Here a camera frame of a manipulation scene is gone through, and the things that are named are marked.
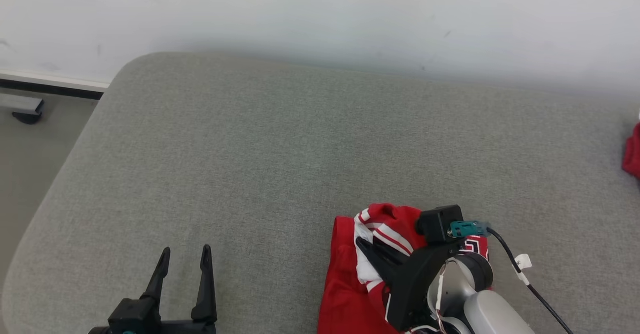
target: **gray cushion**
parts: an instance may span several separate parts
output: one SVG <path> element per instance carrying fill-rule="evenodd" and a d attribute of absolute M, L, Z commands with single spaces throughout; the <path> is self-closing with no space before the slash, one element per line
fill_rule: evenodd
<path fill-rule="evenodd" d="M 187 319 L 213 249 L 220 333 L 311 333 L 335 216 L 460 204 L 488 220 L 577 333 L 640 327 L 638 105 L 419 79 L 153 54 L 96 108 L 20 243 L 11 332 L 86 333 L 141 295 L 164 246 L 160 313 Z M 491 240 L 496 290 L 562 328 Z"/>

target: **red garment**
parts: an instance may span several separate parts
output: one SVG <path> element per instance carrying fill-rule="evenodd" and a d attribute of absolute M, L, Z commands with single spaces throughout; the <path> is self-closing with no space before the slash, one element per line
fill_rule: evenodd
<path fill-rule="evenodd" d="M 633 135 L 626 140 L 626 143 L 622 169 L 640 179 L 640 123 L 635 126 Z"/>
<path fill-rule="evenodd" d="M 356 273 L 354 219 L 336 217 L 331 239 L 331 262 L 324 283 L 318 334 L 398 334 L 375 313 L 367 287 Z"/>
<path fill-rule="evenodd" d="M 355 238 L 378 238 L 410 255 L 426 246 L 415 230 L 421 211 L 391 204 L 372 204 L 355 218 L 336 217 L 331 261 L 318 318 L 318 334 L 397 334 L 386 321 L 389 294 L 377 271 L 355 245 Z M 468 237 L 462 250 L 489 258 L 487 239 Z"/>

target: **white wall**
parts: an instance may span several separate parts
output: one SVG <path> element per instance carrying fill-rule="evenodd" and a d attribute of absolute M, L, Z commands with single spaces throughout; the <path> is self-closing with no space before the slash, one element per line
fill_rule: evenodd
<path fill-rule="evenodd" d="M 640 0 L 0 0 L 0 70 L 109 82 L 217 49 L 640 97 Z"/>

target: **black cable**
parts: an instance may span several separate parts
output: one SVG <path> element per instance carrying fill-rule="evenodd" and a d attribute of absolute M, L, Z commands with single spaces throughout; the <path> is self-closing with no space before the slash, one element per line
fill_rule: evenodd
<path fill-rule="evenodd" d="M 504 247 L 504 250 L 507 252 L 507 255 L 509 256 L 509 259 L 510 259 L 511 264 L 513 265 L 513 267 L 516 269 L 516 271 L 518 273 L 522 273 L 522 270 L 521 270 L 520 266 L 518 265 L 518 263 L 516 262 L 516 259 L 514 258 L 514 253 L 512 253 L 512 250 L 509 248 L 509 246 L 507 245 L 507 242 L 505 242 L 503 237 L 500 234 L 498 234 L 498 232 L 496 232 L 493 228 L 487 228 L 486 231 L 491 233 L 491 234 L 493 234 L 493 236 L 495 236 L 495 238 L 498 239 L 500 244 Z M 565 321 L 563 321 L 563 319 L 560 318 L 560 315 L 558 315 L 556 310 L 553 309 L 553 307 L 551 307 L 551 304 L 549 304 L 542 297 L 542 295 L 540 295 L 540 293 L 538 293 L 538 291 L 533 287 L 533 285 L 531 283 L 527 284 L 526 287 L 528 288 L 528 290 L 531 291 L 531 293 L 533 293 L 533 295 L 535 295 L 535 297 L 538 300 L 540 300 L 540 302 L 546 307 L 546 309 L 551 313 L 551 315 L 553 315 L 555 320 L 557 320 L 558 323 L 560 323 L 560 325 L 562 325 L 562 327 L 564 328 L 564 330 L 566 330 L 567 333 L 574 334 L 574 332 L 571 330 L 571 328 L 569 328 L 569 325 L 567 325 L 565 323 Z"/>

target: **floor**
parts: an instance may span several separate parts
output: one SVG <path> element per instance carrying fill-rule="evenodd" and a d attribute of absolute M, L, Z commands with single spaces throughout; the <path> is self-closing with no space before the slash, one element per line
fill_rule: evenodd
<path fill-rule="evenodd" d="M 64 164 L 96 100 L 5 90 L 45 101 L 35 125 L 18 122 L 0 108 L 0 295 L 20 238 Z M 0 316 L 0 334 L 7 330 Z"/>

